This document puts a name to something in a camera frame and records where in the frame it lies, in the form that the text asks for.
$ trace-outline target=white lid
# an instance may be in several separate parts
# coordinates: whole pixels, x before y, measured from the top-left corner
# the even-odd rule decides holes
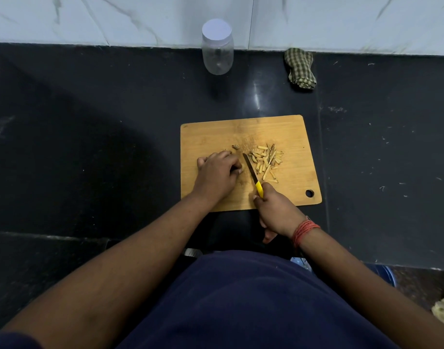
[[[211,46],[224,46],[231,35],[232,28],[223,19],[214,18],[202,26],[202,38]]]

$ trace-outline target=blue shirt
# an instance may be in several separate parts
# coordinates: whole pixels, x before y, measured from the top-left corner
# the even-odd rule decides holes
[[[186,269],[117,348],[396,347],[302,267],[226,251]],[[25,336],[0,334],[2,348],[38,346]]]

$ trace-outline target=plastic jar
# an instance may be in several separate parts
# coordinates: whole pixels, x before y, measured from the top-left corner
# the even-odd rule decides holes
[[[202,26],[202,59],[215,75],[227,73],[233,64],[232,28],[222,19],[211,19]]]

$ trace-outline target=checkered cloth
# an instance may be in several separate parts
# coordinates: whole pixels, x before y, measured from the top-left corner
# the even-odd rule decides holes
[[[314,89],[315,77],[311,71],[312,52],[290,48],[285,52],[285,62],[291,67],[288,79],[301,88]]]

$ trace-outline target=wooden cutting board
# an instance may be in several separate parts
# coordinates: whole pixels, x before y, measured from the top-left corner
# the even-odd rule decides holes
[[[284,152],[283,162],[275,170],[279,183],[271,183],[272,186],[297,206],[321,203],[322,195],[301,115],[183,124],[180,127],[182,198],[191,192],[195,184],[198,174],[196,159],[227,149],[238,155],[244,172],[238,177],[231,194],[213,211],[254,209],[249,195],[256,188],[242,153],[248,153],[258,145],[265,146],[267,143],[275,143],[276,148]],[[232,145],[239,145],[240,149],[235,150]],[[262,175],[258,175],[258,180],[263,182]]]

